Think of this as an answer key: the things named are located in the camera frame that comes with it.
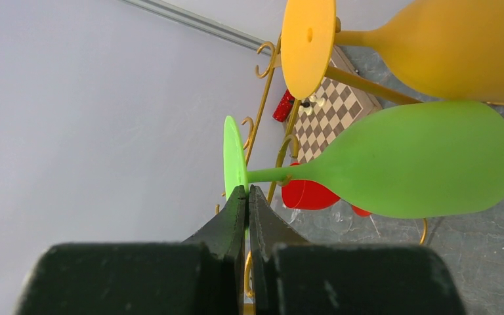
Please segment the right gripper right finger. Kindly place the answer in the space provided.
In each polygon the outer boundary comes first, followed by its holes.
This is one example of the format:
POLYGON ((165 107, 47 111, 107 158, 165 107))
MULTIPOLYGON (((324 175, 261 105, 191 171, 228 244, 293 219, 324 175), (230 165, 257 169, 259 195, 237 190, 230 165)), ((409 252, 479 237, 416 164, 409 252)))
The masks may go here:
POLYGON ((255 313, 279 314, 276 246, 304 244, 308 240, 273 211, 264 192, 255 185, 249 189, 249 233, 255 313))

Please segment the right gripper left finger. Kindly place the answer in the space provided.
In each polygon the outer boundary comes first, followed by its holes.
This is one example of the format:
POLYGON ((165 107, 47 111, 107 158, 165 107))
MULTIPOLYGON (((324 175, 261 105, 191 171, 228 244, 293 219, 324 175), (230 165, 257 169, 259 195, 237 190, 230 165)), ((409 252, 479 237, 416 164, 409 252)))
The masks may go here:
POLYGON ((224 207, 184 240, 201 249, 198 314, 243 314, 247 193, 234 188, 224 207))

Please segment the red wine glass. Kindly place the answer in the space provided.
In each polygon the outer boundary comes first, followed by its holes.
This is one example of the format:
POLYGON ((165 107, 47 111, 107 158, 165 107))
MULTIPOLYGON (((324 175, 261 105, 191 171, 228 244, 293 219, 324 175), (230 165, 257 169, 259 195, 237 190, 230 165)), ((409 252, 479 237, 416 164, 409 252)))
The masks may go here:
POLYGON ((283 205, 289 209, 319 211, 342 199, 322 184, 305 179, 291 179, 280 184, 283 205))

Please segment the green wine glass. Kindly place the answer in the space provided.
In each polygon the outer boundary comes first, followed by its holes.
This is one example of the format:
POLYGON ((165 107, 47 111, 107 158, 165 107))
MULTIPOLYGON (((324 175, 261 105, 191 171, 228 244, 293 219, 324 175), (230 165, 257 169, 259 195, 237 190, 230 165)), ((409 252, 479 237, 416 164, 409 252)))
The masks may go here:
POLYGON ((223 129, 224 187, 311 180, 375 215, 423 219, 504 199, 504 119, 478 101, 395 106, 353 123, 314 159, 250 171, 235 119, 223 129))

